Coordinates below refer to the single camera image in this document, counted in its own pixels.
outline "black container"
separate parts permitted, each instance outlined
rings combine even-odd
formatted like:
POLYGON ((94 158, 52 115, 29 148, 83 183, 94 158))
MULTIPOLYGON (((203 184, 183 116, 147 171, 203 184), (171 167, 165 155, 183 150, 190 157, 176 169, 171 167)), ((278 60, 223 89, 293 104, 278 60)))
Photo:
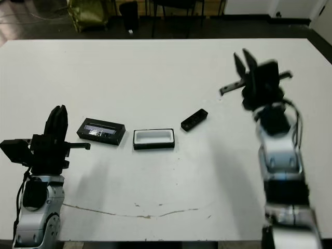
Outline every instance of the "black container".
POLYGON ((119 145, 126 131, 123 124, 86 118, 77 131, 81 139, 119 145))

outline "chair leg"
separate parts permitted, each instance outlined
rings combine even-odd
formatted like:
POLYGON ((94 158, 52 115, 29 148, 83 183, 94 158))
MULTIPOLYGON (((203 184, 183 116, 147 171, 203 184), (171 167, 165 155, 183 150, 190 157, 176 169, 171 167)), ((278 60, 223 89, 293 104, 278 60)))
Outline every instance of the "chair leg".
POLYGON ((156 17, 157 17, 157 7, 158 5, 156 3, 154 3, 154 23, 152 25, 152 38, 154 38, 155 36, 155 25, 156 25, 156 17))
POLYGON ((193 7, 192 7, 192 11, 191 11, 191 19, 192 19, 192 21, 189 23, 188 33, 187 33, 186 39, 189 38, 191 25, 192 25, 192 23, 195 21, 194 18, 193 18, 193 13, 194 13, 194 11, 195 11, 195 6, 196 6, 196 1, 193 3, 193 7))
POLYGON ((164 13, 164 20, 166 21, 166 12, 165 12, 165 6, 162 6, 162 12, 164 13))
POLYGON ((116 0, 113 0, 113 2, 114 2, 115 15, 118 16, 118 8, 116 7, 116 0))
POLYGON ((204 20, 204 4, 205 4, 205 0, 202 0, 202 17, 201 17, 201 26, 203 26, 203 20, 204 20))
POLYGON ((220 0, 219 10, 218 10, 218 16, 220 15, 220 11, 222 9, 222 3, 223 3, 223 0, 220 0))

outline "remote control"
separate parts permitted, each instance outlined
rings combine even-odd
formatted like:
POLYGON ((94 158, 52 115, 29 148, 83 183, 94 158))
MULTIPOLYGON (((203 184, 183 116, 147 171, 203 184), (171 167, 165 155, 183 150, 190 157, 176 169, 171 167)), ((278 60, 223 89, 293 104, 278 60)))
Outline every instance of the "remote control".
POLYGON ((196 113, 192 114, 189 118, 181 123, 182 129, 185 131, 190 131, 200 122, 202 122, 208 116, 207 111, 200 109, 196 113))

